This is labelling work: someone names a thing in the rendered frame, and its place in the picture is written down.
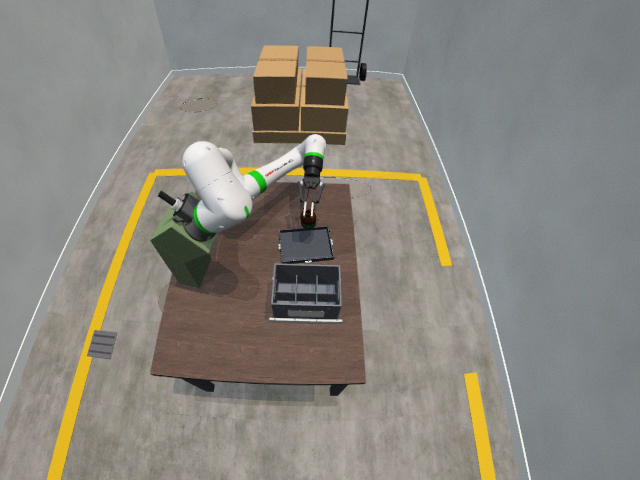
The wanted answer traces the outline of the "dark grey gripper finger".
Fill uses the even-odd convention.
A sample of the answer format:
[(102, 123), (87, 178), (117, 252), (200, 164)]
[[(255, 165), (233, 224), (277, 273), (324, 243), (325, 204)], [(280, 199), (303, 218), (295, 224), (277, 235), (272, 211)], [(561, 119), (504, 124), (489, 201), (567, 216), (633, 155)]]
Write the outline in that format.
[(307, 197), (308, 197), (308, 191), (309, 191), (309, 184), (310, 184), (310, 180), (307, 180), (307, 185), (306, 185), (306, 191), (305, 191), (305, 197), (303, 199), (302, 197), (302, 185), (303, 185), (303, 181), (298, 181), (298, 185), (299, 185), (299, 192), (300, 192), (300, 202), (303, 202), (303, 210), (304, 210), (304, 214), (303, 217), (305, 217), (305, 211), (306, 211), (306, 205), (307, 205)]
[(320, 189), (319, 189), (319, 193), (318, 193), (318, 196), (317, 196), (317, 200), (315, 200), (315, 180), (313, 180), (313, 196), (312, 196), (311, 218), (313, 218), (313, 211), (315, 209), (315, 204), (319, 203), (322, 190), (325, 187), (325, 183), (320, 182), (319, 184), (320, 184)]

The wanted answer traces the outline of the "orange bottle with green base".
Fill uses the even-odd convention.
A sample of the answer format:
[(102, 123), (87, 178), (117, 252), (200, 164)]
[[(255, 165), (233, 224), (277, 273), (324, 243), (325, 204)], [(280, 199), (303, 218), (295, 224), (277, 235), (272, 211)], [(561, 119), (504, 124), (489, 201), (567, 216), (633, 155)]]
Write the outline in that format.
[(313, 211), (313, 218), (311, 218), (311, 210), (306, 209), (305, 217), (303, 217), (304, 211), (301, 213), (301, 225), (304, 229), (310, 230), (313, 229), (316, 225), (316, 214)]

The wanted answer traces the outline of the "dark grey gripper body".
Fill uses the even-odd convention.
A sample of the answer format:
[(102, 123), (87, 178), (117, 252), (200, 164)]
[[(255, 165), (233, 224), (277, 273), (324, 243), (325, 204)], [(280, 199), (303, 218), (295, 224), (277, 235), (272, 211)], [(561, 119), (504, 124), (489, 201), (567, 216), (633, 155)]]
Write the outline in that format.
[(320, 181), (320, 170), (317, 168), (306, 168), (305, 172), (304, 172), (304, 178), (303, 178), (303, 182), (305, 184), (305, 186), (307, 185), (307, 180), (310, 180), (310, 184), (309, 184), (309, 189), (313, 189), (313, 180), (315, 180), (315, 188), (317, 187), (317, 185), (321, 182)]

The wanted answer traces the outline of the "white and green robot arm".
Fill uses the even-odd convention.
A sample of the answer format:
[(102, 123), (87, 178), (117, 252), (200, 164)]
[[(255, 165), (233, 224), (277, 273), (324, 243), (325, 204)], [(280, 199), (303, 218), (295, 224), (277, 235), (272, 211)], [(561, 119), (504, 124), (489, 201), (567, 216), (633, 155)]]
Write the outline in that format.
[(158, 194), (172, 205), (175, 211), (172, 220), (182, 222), (186, 233), (200, 242), (248, 219), (252, 200), (303, 163), (303, 170), (313, 167), (322, 172), (326, 141), (320, 135), (310, 135), (284, 156), (245, 175), (241, 174), (231, 152), (225, 149), (222, 155), (221, 149), (200, 141), (184, 152), (183, 169), (201, 201), (188, 193), (178, 195), (176, 200), (163, 191)]

